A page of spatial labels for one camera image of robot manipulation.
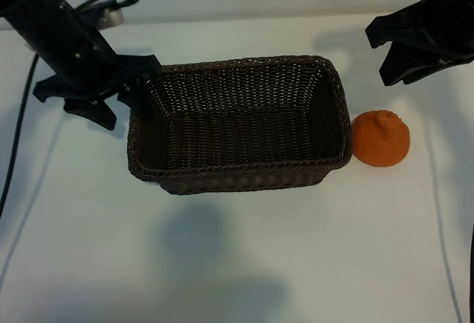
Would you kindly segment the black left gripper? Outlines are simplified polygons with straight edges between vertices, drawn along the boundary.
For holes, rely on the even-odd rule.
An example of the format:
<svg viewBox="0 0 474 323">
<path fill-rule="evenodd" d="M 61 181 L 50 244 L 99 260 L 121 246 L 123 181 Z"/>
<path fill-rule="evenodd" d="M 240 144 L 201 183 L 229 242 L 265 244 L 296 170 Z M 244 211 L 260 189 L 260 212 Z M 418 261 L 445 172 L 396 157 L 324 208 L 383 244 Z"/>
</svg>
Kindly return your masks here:
<svg viewBox="0 0 474 323">
<path fill-rule="evenodd" d="M 56 73 L 36 84 L 33 95 L 39 101 L 61 97 L 66 113 L 114 130 L 115 113 L 103 100 L 93 99 L 118 93 L 131 116 L 150 120 L 147 86 L 161 71 L 155 56 L 118 55 L 96 28 L 82 22 L 37 24 L 32 47 Z"/>
</svg>

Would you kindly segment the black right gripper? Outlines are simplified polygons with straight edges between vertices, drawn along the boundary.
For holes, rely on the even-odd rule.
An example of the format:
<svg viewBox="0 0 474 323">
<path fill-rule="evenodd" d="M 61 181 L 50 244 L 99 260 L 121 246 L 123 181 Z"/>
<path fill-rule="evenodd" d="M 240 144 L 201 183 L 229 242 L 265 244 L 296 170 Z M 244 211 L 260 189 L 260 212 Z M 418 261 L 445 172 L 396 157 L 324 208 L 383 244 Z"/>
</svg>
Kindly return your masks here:
<svg viewBox="0 0 474 323">
<path fill-rule="evenodd" d="M 385 86 L 411 84 L 473 57 L 473 0 L 419 0 L 365 29 L 371 48 L 392 44 L 379 73 Z"/>
</svg>

